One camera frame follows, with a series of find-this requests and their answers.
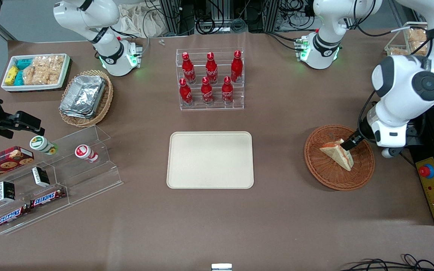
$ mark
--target emergency stop button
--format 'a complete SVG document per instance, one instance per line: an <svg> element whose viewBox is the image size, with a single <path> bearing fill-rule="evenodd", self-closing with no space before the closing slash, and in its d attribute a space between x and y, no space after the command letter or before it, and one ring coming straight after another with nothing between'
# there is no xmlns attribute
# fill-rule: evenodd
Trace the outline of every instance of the emergency stop button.
<svg viewBox="0 0 434 271"><path fill-rule="evenodd" d="M418 172L420 173L421 176L423 176L423 177L425 177L427 179L431 179L431 178L434 177L434 168L430 164L422 165L418 169Z"/></svg>

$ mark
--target brown table surface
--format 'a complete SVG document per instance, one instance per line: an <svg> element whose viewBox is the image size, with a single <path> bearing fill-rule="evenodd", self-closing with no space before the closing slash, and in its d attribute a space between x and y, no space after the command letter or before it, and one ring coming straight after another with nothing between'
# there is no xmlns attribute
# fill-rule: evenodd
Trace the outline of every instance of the brown table surface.
<svg viewBox="0 0 434 271"><path fill-rule="evenodd" d="M371 72L390 38L348 31L339 58L325 70L296 62L291 50L264 34L164 38L165 47L152 40L140 69L111 77L115 95L99 124L112 137L110 157L124 184L0 236L0 270L188 271L230 262L237 271L336 271L366 258L401 262L402 253L434 262L434 226L415 168L402 158L382 158L373 146L376 170L369 183L337 192L315 180L303 160L305 140L315 128L356 127L372 91ZM246 108L181 112L176 49L234 46L245 48ZM9 42L10 56L37 53L69 54L71 78L102 69L88 42ZM41 118L50 140L78 130L59 116L61 94L0 89L5 110ZM254 186L167 187L175 131L250 132ZM0 137L0 150L26 146L32 136Z"/></svg>

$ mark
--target round wicker basket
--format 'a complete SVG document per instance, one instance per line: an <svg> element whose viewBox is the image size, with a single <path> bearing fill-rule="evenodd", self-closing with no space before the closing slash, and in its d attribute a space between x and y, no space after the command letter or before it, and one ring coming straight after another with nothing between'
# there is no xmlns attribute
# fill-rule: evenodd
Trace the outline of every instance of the round wicker basket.
<svg viewBox="0 0 434 271"><path fill-rule="evenodd" d="M98 105L98 109L96 111L95 117L91 119L84 119L84 118L75 118L70 117L65 114L63 114L60 111L61 118L69 125L75 125L77 127L85 128L92 125L95 125L99 123L101 120L103 120L104 116L107 114L108 109L110 108L110 104L112 103L113 98L113 86L110 82L110 78L108 76L99 71L99 70L89 70L87 72L82 72L79 75L89 75L89 76L100 76L105 79L106 85L105 89L103 90L104 93L101 96L100 104ZM63 97L61 98L61 101L65 98L66 94L68 93L69 86L71 86L71 83L73 80L77 77L75 76L71 81L67 84L67 87L65 88L65 91L63 92Z"/></svg>
<svg viewBox="0 0 434 271"><path fill-rule="evenodd" d="M327 187L350 191L363 187L374 172L374 156L366 141L351 149L355 162L351 171L342 168L329 156L320 151L328 142L347 139L354 130L343 125L327 125L314 130L304 146L304 157L310 172Z"/></svg>

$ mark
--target red bottle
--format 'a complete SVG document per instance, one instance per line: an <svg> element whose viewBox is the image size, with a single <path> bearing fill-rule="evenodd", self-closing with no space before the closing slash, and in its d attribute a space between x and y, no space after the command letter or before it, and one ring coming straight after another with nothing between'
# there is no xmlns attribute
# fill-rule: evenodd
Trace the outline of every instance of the red bottle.
<svg viewBox="0 0 434 271"><path fill-rule="evenodd" d="M182 59L184 62L182 63L182 70L184 72L184 76L188 84L195 83L195 68L193 67L193 63L190 60L187 52L182 53Z"/></svg>
<svg viewBox="0 0 434 271"><path fill-rule="evenodd" d="M217 83L217 63L214 60L214 53L207 53L207 64L205 64L207 70L207 77L211 85Z"/></svg>
<svg viewBox="0 0 434 271"><path fill-rule="evenodd" d="M193 97L190 87L186 84L185 78L181 78L180 84L180 97L182 97L182 103L184 106L193 106Z"/></svg>
<svg viewBox="0 0 434 271"><path fill-rule="evenodd" d="M202 91L203 103L210 106L214 103L214 96L212 95L212 86L209 84L209 79L207 76L202 78L202 87L200 88Z"/></svg>
<svg viewBox="0 0 434 271"><path fill-rule="evenodd" d="M231 79L232 82L241 82L242 81L242 69L243 69L243 63L242 63L242 52L237 50L234 52L234 60L232 60L231 64Z"/></svg>
<svg viewBox="0 0 434 271"><path fill-rule="evenodd" d="M234 101L232 96L234 93L234 87L231 84L231 78L229 76L224 77L224 85L222 86L222 100L225 105L230 105Z"/></svg>

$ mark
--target cookie box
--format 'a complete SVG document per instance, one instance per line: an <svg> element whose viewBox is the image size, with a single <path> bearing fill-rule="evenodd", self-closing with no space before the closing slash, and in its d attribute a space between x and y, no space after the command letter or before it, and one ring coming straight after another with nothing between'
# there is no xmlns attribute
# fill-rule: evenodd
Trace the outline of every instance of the cookie box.
<svg viewBox="0 0 434 271"><path fill-rule="evenodd" d="M13 146L0 152L0 175L10 172L16 168L32 163L34 156L31 151L20 146Z"/></svg>
<svg viewBox="0 0 434 271"><path fill-rule="evenodd" d="M23 85L23 86L8 86L5 84L4 78L8 75L11 67L17 63L20 59L33 59L37 56L51 56L51 55L63 55L65 60L63 61L63 66L61 68L60 77L57 84L46 84L46 85ZM5 76L1 82L1 88L8 92L35 92L35 91L50 91L50 90L62 90L62 86L65 83L67 72L69 69L71 59L66 53L50 53L46 55L15 55L9 60L8 67L5 71Z"/></svg>

